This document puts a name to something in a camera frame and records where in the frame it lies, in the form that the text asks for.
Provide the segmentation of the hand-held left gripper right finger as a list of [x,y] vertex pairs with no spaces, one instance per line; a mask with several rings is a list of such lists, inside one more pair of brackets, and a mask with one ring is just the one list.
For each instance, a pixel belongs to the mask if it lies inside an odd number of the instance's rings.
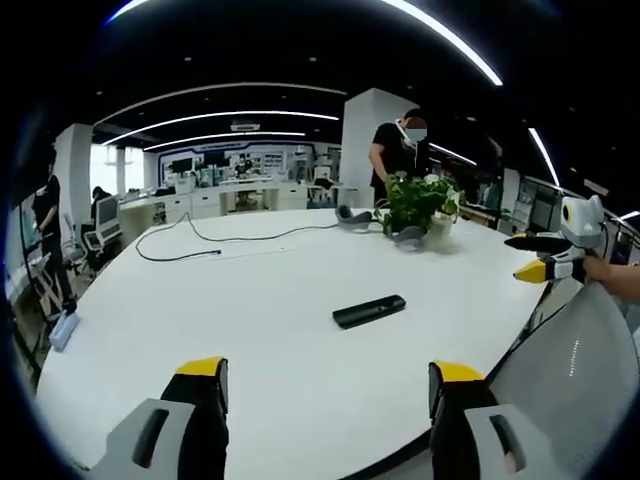
[[433,361],[429,451],[436,479],[526,479],[526,418],[500,404],[488,381],[463,364]]

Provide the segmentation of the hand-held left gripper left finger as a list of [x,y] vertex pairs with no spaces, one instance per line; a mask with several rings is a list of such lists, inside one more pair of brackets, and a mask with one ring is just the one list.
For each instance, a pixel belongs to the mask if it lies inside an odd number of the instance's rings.
[[129,413],[106,439],[90,479],[222,479],[229,445],[228,361],[181,365],[160,398]]

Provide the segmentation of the person's right hand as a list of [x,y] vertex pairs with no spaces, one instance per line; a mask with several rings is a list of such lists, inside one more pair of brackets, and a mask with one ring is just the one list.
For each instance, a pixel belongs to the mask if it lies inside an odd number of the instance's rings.
[[595,255],[587,255],[583,260],[586,277],[599,282],[611,295],[632,301],[638,290],[639,273],[631,265],[615,265]]

